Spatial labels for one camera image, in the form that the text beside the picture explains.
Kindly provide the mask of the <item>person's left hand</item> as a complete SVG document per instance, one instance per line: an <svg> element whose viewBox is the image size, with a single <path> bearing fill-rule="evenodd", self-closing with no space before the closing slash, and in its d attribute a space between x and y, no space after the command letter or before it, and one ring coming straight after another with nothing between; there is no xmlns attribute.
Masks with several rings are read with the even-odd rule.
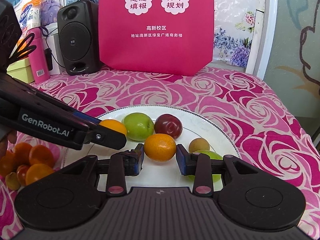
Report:
<svg viewBox="0 0 320 240"><path fill-rule="evenodd" d="M0 142L0 157L6 155L7 149L8 149L8 143L15 144L17 141L17 132L16 131L10 131L7 133Z"/></svg>

